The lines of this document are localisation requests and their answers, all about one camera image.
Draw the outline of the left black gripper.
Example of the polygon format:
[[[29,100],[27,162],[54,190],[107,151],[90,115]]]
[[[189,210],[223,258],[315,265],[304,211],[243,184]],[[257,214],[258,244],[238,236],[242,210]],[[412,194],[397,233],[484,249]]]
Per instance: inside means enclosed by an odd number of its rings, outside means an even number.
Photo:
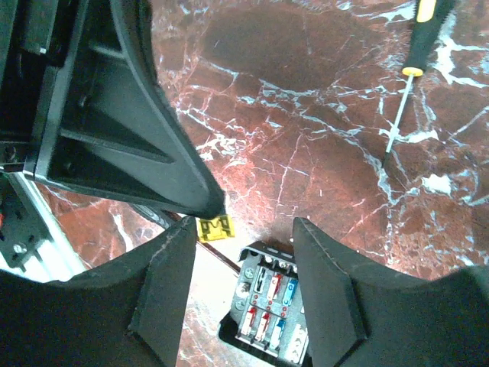
[[[1,3],[1,170],[211,219],[224,193],[160,88],[147,1]]]

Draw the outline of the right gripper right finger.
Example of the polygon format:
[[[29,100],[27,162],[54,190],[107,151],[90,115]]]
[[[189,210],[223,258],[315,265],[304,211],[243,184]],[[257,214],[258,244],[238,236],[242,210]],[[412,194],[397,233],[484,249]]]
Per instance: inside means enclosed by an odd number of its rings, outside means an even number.
[[[335,241],[308,219],[293,246],[316,366],[486,366],[488,268],[415,278]]]

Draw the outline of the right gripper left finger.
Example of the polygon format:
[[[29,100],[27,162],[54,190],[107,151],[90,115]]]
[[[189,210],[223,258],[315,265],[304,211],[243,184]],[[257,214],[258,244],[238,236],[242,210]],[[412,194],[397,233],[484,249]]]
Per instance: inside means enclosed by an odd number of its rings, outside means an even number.
[[[3,366],[173,366],[196,256],[187,216],[68,281],[1,273]]]

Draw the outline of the blue fuse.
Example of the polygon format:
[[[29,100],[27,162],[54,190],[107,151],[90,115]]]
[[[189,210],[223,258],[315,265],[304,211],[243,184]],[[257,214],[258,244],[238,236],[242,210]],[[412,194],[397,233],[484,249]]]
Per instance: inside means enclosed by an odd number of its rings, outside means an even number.
[[[282,305],[289,307],[292,304],[297,287],[298,280],[295,278],[290,278],[283,294]]]

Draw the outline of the black fuse box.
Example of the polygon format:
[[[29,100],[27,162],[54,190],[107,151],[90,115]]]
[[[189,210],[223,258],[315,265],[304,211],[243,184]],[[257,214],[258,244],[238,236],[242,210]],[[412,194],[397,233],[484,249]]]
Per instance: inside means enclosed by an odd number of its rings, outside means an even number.
[[[309,334],[295,258],[255,242],[239,255],[241,270],[230,311],[219,324],[219,339],[274,366],[311,366]],[[282,305],[290,278],[298,287]]]

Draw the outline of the yellow fuse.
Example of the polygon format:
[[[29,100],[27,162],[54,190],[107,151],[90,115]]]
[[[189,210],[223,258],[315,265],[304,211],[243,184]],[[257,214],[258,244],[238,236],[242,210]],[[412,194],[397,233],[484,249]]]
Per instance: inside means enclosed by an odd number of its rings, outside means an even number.
[[[235,237],[235,227],[232,218],[225,214],[214,219],[199,219],[197,232],[200,242],[208,243]]]

